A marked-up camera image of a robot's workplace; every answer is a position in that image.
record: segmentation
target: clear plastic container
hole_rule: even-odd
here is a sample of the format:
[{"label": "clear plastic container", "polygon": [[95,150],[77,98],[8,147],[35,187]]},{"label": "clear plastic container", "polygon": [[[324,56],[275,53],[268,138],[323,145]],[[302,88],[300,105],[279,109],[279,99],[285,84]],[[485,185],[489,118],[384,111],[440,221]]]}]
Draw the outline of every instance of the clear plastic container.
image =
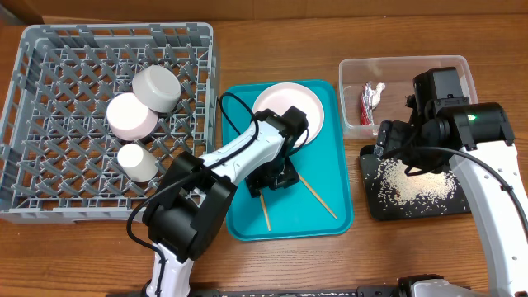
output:
[{"label": "clear plastic container", "polygon": [[[478,102],[468,62],[462,56],[421,56],[347,59],[339,64],[339,97],[345,139],[369,139],[378,135],[383,120],[408,121],[412,110],[405,106],[414,93],[413,78],[432,68],[455,67],[464,96]],[[381,102],[374,109],[377,125],[361,125],[361,92],[367,82],[385,83]]]}]

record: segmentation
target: robotic arm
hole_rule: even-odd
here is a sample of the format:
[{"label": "robotic arm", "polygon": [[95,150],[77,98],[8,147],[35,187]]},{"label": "robotic arm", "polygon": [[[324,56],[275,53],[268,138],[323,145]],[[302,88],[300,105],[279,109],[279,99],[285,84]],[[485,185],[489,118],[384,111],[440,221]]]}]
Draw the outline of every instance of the robotic arm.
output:
[{"label": "robotic arm", "polygon": [[[260,190],[286,188],[299,181],[290,161],[295,141],[308,127],[306,115],[291,107],[284,115],[265,110],[255,114],[256,123],[223,148],[199,158],[181,153],[163,176],[157,193],[159,198],[149,203],[143,215],[148,226],[148,238],[166,258],[163,278],[161,259],[156,254],[148,296],[186,297],[190,292],[189,276],[194,260],[202,255],[215,238],[231,205],[237,185],[246,180],[252,196]],[[235,158],[226,156],[236,154]],[[221,163],[218,167],[212,164]],[[172,191],[161,192],[193,173],[200,177]],[[198,205],[187,199],[190,193],[200,196]]]},{"label": "robotic arm", "polygon": [[[522,185],[512,128],[497,103],[470,105],[454,68],[432,69],[414,78],[415,94],[408,123],[384,121],[375,154],[396,157],[417,174],[439,172],[449,163],[468,199],[488,264],[491,296],[527,296],[528,200]],[[486,168],[441,149],[477,158]],[[410,286],[407,296],[477,296],[446,281],[423,280]]]}]

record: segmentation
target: white plate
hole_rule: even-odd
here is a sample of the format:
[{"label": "white plate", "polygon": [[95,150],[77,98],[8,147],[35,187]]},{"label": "white plate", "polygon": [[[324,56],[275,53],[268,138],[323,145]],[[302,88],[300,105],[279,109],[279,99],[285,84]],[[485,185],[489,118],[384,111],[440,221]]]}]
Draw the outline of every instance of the white plate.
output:
[{"label": "white plate", "polygon": [[[255,104],[253,104],[253,112],[264,111],[269,108],[277,115],[282,116],[292,106],[306,114],[309,130],[306,144],[309,144],[323,128],[324,110],[317,95],[307,87],[292,82],[277,83],[258,96]],[[306,132],[297,139],[295,147],[299,147],[305,138]]]}]

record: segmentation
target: foil wrapper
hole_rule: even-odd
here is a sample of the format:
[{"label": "foil wrapper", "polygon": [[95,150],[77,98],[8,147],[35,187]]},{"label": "foil wrapper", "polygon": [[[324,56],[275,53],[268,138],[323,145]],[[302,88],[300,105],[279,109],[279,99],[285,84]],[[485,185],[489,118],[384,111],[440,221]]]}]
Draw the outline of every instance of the foil wrapper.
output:
[{"label": "foil wrapper", "polygon": [[372,111],[381,102],[381,92],[385,89],[384,83],[378,83],[376,89],[372,89],[372,82],[363,86],[361,93],[361,125],[375,125]]}]

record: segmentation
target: black cord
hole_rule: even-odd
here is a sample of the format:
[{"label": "black cord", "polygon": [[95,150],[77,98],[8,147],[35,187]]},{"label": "black cord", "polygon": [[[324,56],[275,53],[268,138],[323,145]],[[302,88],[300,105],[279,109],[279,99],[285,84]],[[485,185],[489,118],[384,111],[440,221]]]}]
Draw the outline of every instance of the black cord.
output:
[{"label": "black cord", "polygon": [[253,113],[251,108],[249,108],[249,106],[244,101],[242,101],[242,99],[240,99],[238,96],[236,96],[236,95],[234,95],[233,93],[230,93],[230,92],[224,93],[219,99],[220,110],[222,111],[222,113],[224,114],[224,116],[226,117],[228,122],[235,129],[235,131],[237,131],[237,133],[240,134],[240,132],[234,127],[233,122],[231,122],[231,120],[227,117],[227,115],[224,112],[224,108],[222,107],[222,100],[226,96],[230,96],[230,97],[236,99],[250,113],[251,118],[252,118],[252,122],[255,123],[255,133],[253,134],[251,139],[246,144],[244,144],[242,147],[240,147],[239,149],[235,150],[234,152],[232,152],[228,156],[226,156],[224,158],[221,158],[218,162],[213,163],[213,164],[205,167],[204,170],[201,170],[199,172],[194,172],[194,173],[192,173],[192,174],[190,174],[190,175],[188,175],[186,177],[183,177],[182,179],[173,182],[169,186],[166,186],[165,188],[163,188],[161,191],[159,191],[159,192],[155,193],[154,195],[150,196],[145,201],[141,202],[138,206],[136,206],[134,208],[134,210],[132,210],[132,213],[130,214],[129,218],[126,221],[126,233],[129,235],[130,239],[134,240],[135,242],[139,243],[140,245],[142,245],[142,246],[144,246],[146,248],[149,248],[149,249],[155,251],[159,255],[161,266],[160,266],[160,272],[159,272],[159,276],[158,276],[158,284],[157,284],[157,289],[156,289],[156,296],[157,297],[161,296],[161,292],[162,292],[161,291],[162,278],[163,278],[163,272],[165,271],[165,262],[167,261],[167,259],[165,258],[165,255],[163,255],[163,252],[159,248],[157,248],[156,246],[154,246],[151,243],[145,242],[141,238],[138,238],[137,236],[134,235],[134,233],[132,232],[132,222],[134,221],[135,216],[139,213],[141,208],[143,208],[148,203],[152,202],[154,199],[159,197],[161,194],[165,193],[166,191],[171,190],[172,188],[174,188],[176,186],[180,186],[182,184],[185,184],[188,181],[193,180],[193,179],[199,177],[200,175],[205,174],[208,170],[213,169],[215,167],[218,167],[220,164],[223,164],[223,163],[227,162],[228,160],[230,160],[234,156],[236,156],[239,153],[241,153],[244,149],[247,149],[257,139],[258,133],[259,133],[259,128],[258,128],[258,121],[257,121],[257,118],[255,117],[255,114]]},{"label": "black cord", "polygon": [[[251,109],[249,108],[249,106],[244,103],[240,98],[238,98],[236,95],[234,95],[233,93],[230,93],[230,92],[226,92],[224,93],[224,95],[222,95],[222,97],[220,98],[220,111],[222,111],[222,115],[224,115],[225,119],[228,121],[229,125],[231,125],[231,128],[233,128],[233,130],[238,134],[240,135],[240,131],[237,129],[237,127],[234,126],[233,122],[231,121],[231,119],[229,119],[229,116],[227,113],[225,113],[224,111],[224,107],[222,106],[222,99],[223,99],[223,96],[225,95],[229,95],[235,99],[238,100],[238,102],[240,102],[244,107],[246,107],[246,110],[248,110],[251,114],[252,114],[252,117],[254,117],[255,115],[252,113]],[[308,137],[309,137],[309,130],[308,128],[306,128],[306,138],[304,138],[304,141],[303,143],[296,149],[292,150],[290,152],[290,154],[288,155],[289,156],[293,156],[295,153],[299,152],[303,147],[304,145],[306,144],[306,141],[308,141]]]},{"label": "black cord", "polygon": [[292,150],[290,152],[290,154],[288,155],[289,156],[293,156],[294,154],[296,154],[297,152],[299,152],[303,147],[304,145],[306,144],[306,141],[308,141],[308,135],[310,135],[310,131],[308,130],[308,127],[306,127],[306,137],[304,138],[304,141],[302,144],[300,144],[300,146],[294,150]]},{"label": "black cord", "polygon": [[[502,178],[500,174],[498,174],[495,170],[493,170],[493,168],[491,168],[489,165],[487,165],[485,162],[483,162],[479,158],[476,158],[476,157],[470,155],[469,153],[460,152],[460,151],[457,151],[457,150],[454,150],[454,149],[450,149],[450,148],[415,147],[415,148],[410,148],[410,149],[418,151],[418,152],[419,151],[423,151],[423,152],[429,151],[429,152],[452,153],[452,154],[455,154],[457,156],[461,156],[463,158],[467,158],[468,160],[471,160],[471,161],[477,163],[480,167],[484,168],[484,170],[489,172],[489,174],[491,174],[493,177],[495,177],[498,180],[498,182],[502,186],[502,190],[506,191],[508,193],[508,195],[511,197],[511,200],[513,201],[513,204],[516,207],[517,213],[521,217],[522,225],[523,225],[523,228],[525,230],[526,239],[528,240],[528,219],[526,218],[526,214],[525,214],[524,210],[522,209],[521,202],[519,202],[519,199],[517,198],[517,196],[513,192],[513,187],[508,185],[508,183],[504,180],[504,178]],[[402,153],[403,151],[405,151],[404,148],[398,148],[398,149],[395,149],[393,151],[388,152],[387,154],[384,154],[384,156],[388,155],[389,153],[391,153],[391,154],[394,153],[393,154],[393,156],[394,156],[394,155],[396,155],[398,153]]]},{"label": "black cord", "polygon": [[421,176],[422,174],[427,174],[429,172],[435,171],[436,169],[443,167],[443,166],[444,166],[444,163],[440,161],[437,165],[429,167],[427,169],[420,170],[418,172],[411,172],[411,170],[413,170],[415,167],[407,166],[407,168],[405,168],[405,171],[403,172],[405,172],[405,175],[408,177],[417,177],[417,176]]},{"label": "black cord", "polygon": [[411,145],[411,143],[417,137],[418,133],[421,133],[421,131],[422,131],[422,120],[418,119],[414,126],[414,129],[412,130],[411,137],[409,137],[407,142],[405,142],[405,144],[401,146],[401,149],[406,149],[409,145]]}]

